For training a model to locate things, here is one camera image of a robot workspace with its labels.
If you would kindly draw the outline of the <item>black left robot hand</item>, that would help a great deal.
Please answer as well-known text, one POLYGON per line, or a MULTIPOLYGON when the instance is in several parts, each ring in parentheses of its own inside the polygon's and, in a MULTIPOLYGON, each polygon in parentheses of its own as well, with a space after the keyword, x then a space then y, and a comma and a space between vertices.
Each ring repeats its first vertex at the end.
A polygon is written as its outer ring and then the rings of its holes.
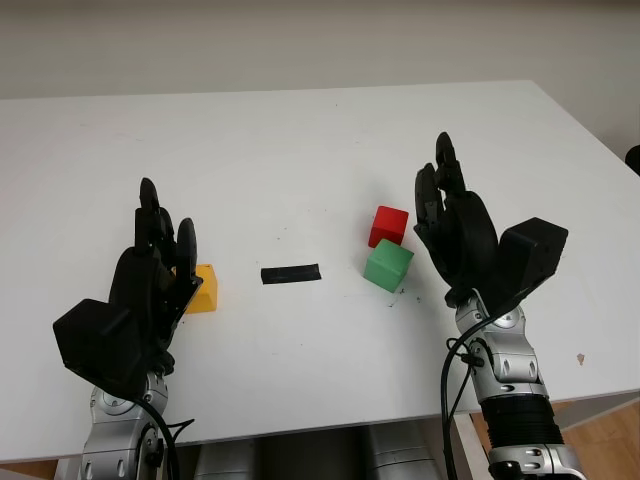
POLYGON ((173 335, 203 284, 196 274, 196 231, 190 218, 173 227, 151 179, 141 180, 139 198, 134 245, 118 260, 109 302, 127 308, 138 322, 146 368, 169 375, 173 335))

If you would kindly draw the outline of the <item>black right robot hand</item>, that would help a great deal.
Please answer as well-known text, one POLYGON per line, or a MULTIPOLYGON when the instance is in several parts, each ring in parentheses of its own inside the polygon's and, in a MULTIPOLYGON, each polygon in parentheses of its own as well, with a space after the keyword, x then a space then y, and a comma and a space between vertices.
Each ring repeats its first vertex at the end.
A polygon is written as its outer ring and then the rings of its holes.
POLYGON ((482 199, 466 187, 446 132, 437 137, 435 161, 416 175, 415 208, 414 231, 449 286, 446 304, 455 308, 491 272, 498 239, 482 199))

